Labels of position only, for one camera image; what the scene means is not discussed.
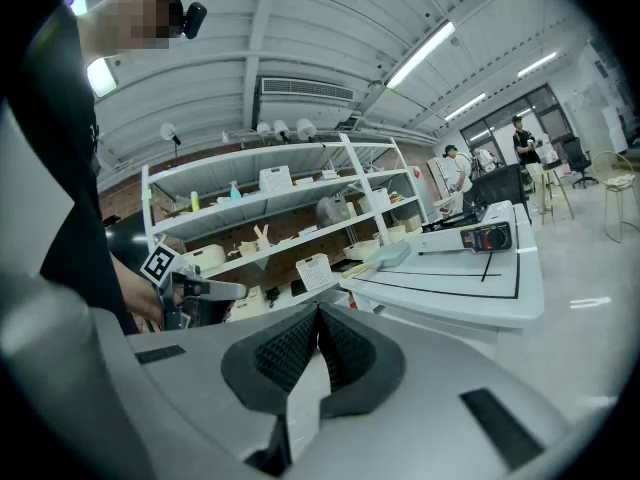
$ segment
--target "window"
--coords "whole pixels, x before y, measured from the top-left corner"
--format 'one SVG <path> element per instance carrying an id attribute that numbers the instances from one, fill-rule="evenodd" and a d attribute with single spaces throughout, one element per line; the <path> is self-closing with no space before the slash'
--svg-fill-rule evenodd
<path id="1" fill-rule="evenodd" d="M 553 141 L 561 137 L 571 135 L 571 127 L 567 123 L 567 120 L 562 115 L 562 111 L 559 108 L 552 110 L 551 112 L 541 115 L 540 122 L 544 131 L 549 136 L 549 140 Z"/>
<path id="2" fill-rule="evenodd" d="M 526 99 L 520 98 L 513 103 L 509 103 L 506 107 L 502 107 L 493 114 L 488 115 L 485 118 L 485 122 L 490 128 L 504 128 L 505 126 L 511 125 L 513 116 L 520 115 L 524 117 L 532 112 L 532 110 L 531 104 Z"/>
<path id="3" fill-rule="evenodd" d="M 487 128 L 487 125 L 484 124 L 484 121 L 478 121 L 462 130 L 461 133 L 469 147 L 471 147 L 472 144 L 480 144 L 482 140 L 491 138 L 491 131 Z"/>
<path id="4" fill-rule="evenodd" d="M 556 97 L 547 86 L 540 87 L 540 89 L 527 94 L 527 99 L 537 113 L 558 104 Z"/>
<path id="5" fill-rule="evenodd" d="M 549 86 L 544 85 L 461 130 L 469 149 L 494 139 L 499 148 L 506 141 L 505 130 L 512 132 L 513 116 L 525 118 L 525 122 L 528 116 L 530 131 L 534 135 L 546 133 L 554 143 L 573 135 L 560 103 Z"/>

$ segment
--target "hand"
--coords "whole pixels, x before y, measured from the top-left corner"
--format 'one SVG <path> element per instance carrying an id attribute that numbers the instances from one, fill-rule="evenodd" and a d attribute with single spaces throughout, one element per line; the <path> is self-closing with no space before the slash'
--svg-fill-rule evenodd
<path id="1" fill-rule="evenodd" d="M 125 267 L 113 255 L 111 260 L 127 311 L 162 325 L 164 311 L 155 287 Z"/>

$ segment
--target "white floor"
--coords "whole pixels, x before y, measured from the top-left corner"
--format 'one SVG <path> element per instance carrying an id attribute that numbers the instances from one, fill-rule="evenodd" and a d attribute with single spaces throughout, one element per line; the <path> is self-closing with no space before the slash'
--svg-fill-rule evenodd
<path id="1" fill-rule="evenodd" d="M 565 178 L 563 185 L 575 220 L 566 206 L 558 205 L 554 219 L 545 216 L 543 226 L 535 206 L 539 194 L 530 198 L 544 278 L 545 319 L 535 331 L 500 333 L 497 345 L 487 355 L 545 396 L 575 424 L 590 412 L 615 403 L 636 359 L 640 344 L 640 231 L 625 225 L 622 244 L 607 238 L 603 230 L 604 188 L 572 189 L 573 180 Z M 640 186 L 636 191 L 640 195 Z M 559 200 L 559 189 L 554 193 L 554 200 Z M 626 201 L 629 207 L 632 202 L 631 198 Z M 612 222 L 616 211 L 610 200 Z M 630 217 L 640 222 L 637 213 Z M 618 232 L 612 225 L 611 233 L 617 236 Z M 585 299 L 598 300 L 575 302 Z M 329 390 L 326 366 L 318 354 L 289 397 L 294 460 L 316 434 L 316 401 Z"/>

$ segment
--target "man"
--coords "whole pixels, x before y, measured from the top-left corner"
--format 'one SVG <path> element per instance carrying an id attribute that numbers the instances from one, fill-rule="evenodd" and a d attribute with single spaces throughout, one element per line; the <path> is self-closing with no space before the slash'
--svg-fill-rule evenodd
<path id="1" fill-rule="evenodd" d="M 456 164 L 456 171 L 459 173 L 458 181 L 456 182 L 456 190 L 462 191 L 462 209 L 467 211 L 471 208 L 475 202 L 476 191 L 471 183 L 471 157 L 465 153 L 458 153 L 458 150 L 453 145 L 448 145 L 444 149 L 445 158 L 451 158 Z"/>
<path id="2" fill-rule="evenodd" d="M 481 147 L 473 150 L 473 157 L 478 161 L 485 173 L 493 172 L 498 165 L 498 160 L 489 151 Z"/>
<path id="3" fill-rule="evenodd" d="M 95 156 L 99 128 L 86 69 L 94 60 L 178 37 L 180 0 L 104 0 L 75 18 L 61 5 L 31 41 L 8 102 L 22 132 L 74 206 L 42 265 L 43 277 L 113 312 L 125 333 L 129 312 L 162 321 L 153 285 L 110 255 L 101 222 Z"/>
<path id="4" fill-rule="evenodd" d="M 518 155 L 520 165 L 524 167 L 527 164 L 540 163 L 540 158 L 534 148 L 535 138 L 531 133 L 522 129 L 522 118 L 520 116 L 513 116 L 511 122 L 516 129 L 513 134 L 513 147 Z"/>

